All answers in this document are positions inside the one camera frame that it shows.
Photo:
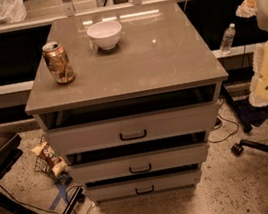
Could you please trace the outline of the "grey drawer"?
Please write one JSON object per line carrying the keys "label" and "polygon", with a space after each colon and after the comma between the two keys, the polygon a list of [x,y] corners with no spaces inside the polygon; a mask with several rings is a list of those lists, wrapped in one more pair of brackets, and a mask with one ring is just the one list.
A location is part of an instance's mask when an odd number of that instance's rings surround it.
{"label": "grey drawer", "polygon": [[201,172],[202,170],[197,169],[174,173],[168,176],[105,185],[99,188],[87,188],[85,191],[86,195],[95,202],[132,197],[157,191],[194,186],[200,180]]}
{"label": "grey drawer", "polygon": [[131,117],[50,129],[44,137],[59,155],[140,143],[209,131],[215,126],[219,103],[207,103]]}
{"label": "grey drawer", "polygon": [[207,157],[207,145],[198,144],[179,148],[137,154],[135,156],[109,159],[74,165],[68,173],[77,183],[92,182],[124,177],[144,172],[155,172],[180,166],[204,162]]}

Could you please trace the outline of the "grey drawer cabinet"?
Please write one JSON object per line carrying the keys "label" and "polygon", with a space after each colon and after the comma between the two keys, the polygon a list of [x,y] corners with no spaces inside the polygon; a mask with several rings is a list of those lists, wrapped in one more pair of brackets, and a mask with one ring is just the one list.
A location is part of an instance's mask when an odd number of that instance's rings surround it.
{"label": "grey drawer cabinet", "polygon": [[[111,20],[121,24],[121,38],[112,49],[98,48],[87,30],[92,24]],[[26,112],[44,134],[50,129],[218,103],[220,87],[227,79],[225,69],[172,0],[72,16],[54,21],[51,27],[49,37],[65,48],[76,78],[60,85],[47,66],[40,64]],[[210,131],[61,156],[69,168],[191,145],[208,148]],[[202,164],[79,184],[84,190],[93,189],[193,171]]]}

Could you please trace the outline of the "white ceramic bowl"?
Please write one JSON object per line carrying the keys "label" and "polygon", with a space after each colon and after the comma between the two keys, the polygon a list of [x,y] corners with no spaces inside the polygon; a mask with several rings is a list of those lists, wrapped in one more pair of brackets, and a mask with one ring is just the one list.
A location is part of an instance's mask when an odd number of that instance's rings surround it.
{"label": "white ceramic bowl", "polygon": [[118,44],[122,35],[121,32],[121,24],[111,20],[92,24],[87,30],[87,35],[94,45],[107,50]]}

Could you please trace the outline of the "gold soda can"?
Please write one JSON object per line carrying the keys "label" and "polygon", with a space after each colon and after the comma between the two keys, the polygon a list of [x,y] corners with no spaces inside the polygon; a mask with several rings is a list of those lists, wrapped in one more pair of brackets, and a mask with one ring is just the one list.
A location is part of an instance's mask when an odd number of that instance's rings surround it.
{"label": "gold soda can", "polygon": [[58,41],[49,41],[42,47],[46,66],[57,83],[65,84],[73,81],[76,76],[70,64],[67,52]]}

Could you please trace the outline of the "chip snack bag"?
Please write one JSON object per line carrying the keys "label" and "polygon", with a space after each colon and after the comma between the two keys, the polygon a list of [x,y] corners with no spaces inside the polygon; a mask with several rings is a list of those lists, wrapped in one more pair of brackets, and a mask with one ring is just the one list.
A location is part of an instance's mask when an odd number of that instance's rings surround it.
{"label": "chip snack bag", "polygon": [[47,167],[50,168],[51,173],[55,177],[59,177],[67,167],[65,160],[61,156],[58,156],[46,141],[41,142],[41,144],[34,147],[32,153],[46,162]]}

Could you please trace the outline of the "clear plastic water bottle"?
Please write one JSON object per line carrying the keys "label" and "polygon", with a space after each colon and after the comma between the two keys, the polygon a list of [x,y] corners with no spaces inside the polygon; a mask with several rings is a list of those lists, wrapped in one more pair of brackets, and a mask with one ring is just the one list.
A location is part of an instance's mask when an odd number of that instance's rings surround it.
{"label": "clear plastic water bottle", "polygon": [[232,47],[232,43],[234,41],[234,37],[235,37],[235,24],[231,23],[229,25],[229,27],[226,28],[226,30],[223,32],[224,35],[222,37],[222,41],[220,44],[220,49],[219,52],[222,55],[229,55],[229,53],[231,52],[230,49]]}

